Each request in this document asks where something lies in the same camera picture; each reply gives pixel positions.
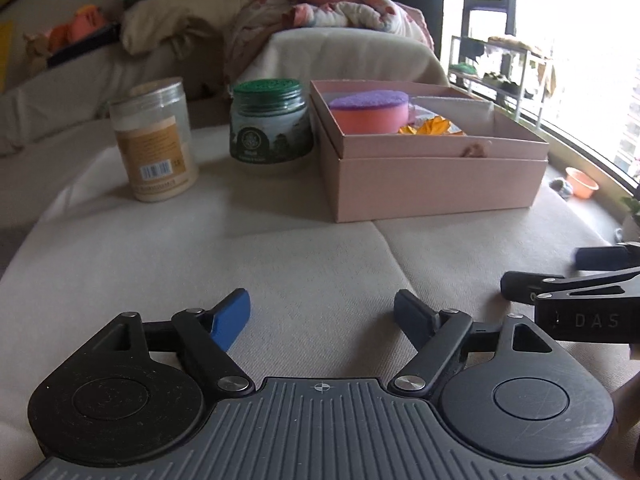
jar lid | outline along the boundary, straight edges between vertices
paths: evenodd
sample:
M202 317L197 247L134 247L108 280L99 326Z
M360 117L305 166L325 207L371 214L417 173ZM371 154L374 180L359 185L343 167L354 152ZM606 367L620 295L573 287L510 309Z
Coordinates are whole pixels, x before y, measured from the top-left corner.
M256 79L240 83L234 87L234 97L251 101L280 101L300 95L302 86L297 79Z
M111 100L109 106L112 114L131 115L167 106L183 98L182 78L171 77L134 86L125 95Z

pink box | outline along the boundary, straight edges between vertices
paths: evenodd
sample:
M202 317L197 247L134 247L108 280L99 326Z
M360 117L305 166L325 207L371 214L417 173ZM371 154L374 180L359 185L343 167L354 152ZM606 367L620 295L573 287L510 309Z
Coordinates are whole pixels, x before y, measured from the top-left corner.
M466 136L345 136L327 101L352 92L401 90L450 119ZM312 129L337 222L529 207L545 173L548 144L453 88L389 81L312 81ZM486 158L464 158L472 145Z

barcode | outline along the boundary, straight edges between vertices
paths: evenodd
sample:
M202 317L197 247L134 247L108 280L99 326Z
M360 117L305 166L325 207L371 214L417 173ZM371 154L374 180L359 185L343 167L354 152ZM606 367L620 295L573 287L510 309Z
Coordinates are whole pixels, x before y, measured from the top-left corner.
M140 168L140 175L142 180L153 180L160 178L161 176L167 176L173 174L174 169L171 167L171 161L169 159L162 162L156 162L155 164L149 164Z

purple sponge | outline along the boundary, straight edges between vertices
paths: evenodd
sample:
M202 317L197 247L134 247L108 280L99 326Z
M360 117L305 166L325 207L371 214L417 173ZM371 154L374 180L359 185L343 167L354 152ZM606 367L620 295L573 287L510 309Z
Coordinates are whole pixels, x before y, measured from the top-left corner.
M407 104L409 96L397 90L371 90L338 97L329 103L331 110L379 110Z

clear plastic jar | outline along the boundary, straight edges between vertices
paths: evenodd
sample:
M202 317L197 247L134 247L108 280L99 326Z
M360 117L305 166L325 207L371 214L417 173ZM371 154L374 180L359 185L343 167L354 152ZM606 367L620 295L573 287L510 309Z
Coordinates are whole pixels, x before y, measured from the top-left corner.
M295 79L259 79L233 90L229 151L246 166L288 170L314 141L302 86Z
M198 177L181 78L144 83L110 103L133 193L142 202L171 198Z

